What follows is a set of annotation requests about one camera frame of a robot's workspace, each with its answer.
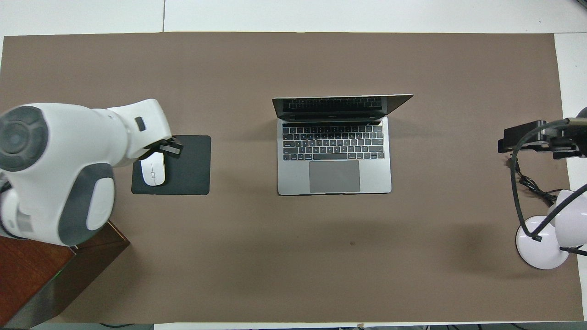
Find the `black mouse pad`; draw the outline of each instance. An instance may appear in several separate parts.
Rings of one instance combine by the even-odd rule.
[[[210,192],[210,151],[212,139],[207,135],[177,135],[184,145],[180,158],[167,155],[165,182],[160,186],[149,186],[143,180],[141,164],[133,164],[133,194],[149,195],[207,195]]]

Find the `open laptop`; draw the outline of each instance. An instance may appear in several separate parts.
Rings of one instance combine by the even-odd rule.
[[[391,192],[386,115],[412,96],[274,98],[279,194]]]

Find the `white mouse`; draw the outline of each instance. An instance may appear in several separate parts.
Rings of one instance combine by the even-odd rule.
[[[143,180],[150,186],[160,186],[165,182],[165,162],[163,153],[153,153],[140,161]]]

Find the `brown tabletop surface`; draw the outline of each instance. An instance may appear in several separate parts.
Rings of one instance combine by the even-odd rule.
[[[388,93],[414,94],[389,115],[390,194],[277,194],[272,97]],[[174,134],[211,136],[210,193],[133,195],[131,166],[116,169],[111,220],[131,246],[57,320],[583,320],[575,257],[540,271],[518,256],[497,153],[505,128],[562,116],[553,35],[5,38],[2,111],[151,97]],[[568,187],[551,154],[520,165],[545,190]],[[546,212],[520,192],[526,216]]]

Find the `lamp base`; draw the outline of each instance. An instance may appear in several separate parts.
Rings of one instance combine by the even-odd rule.
[[[534,231],[540,222],[546,218],[543,215],[535,215],[526,219],[526,226],[529,231]],[[569,252],[561,251],[560,245],[556,239],[555,227],[547,224],[539,233],[542,241],[537,242],[531,237],[526,236],[520,226],[516,233],[515,245],[518,248],[520,257],[530,266],[541,270],[551,270],[562,265]]]

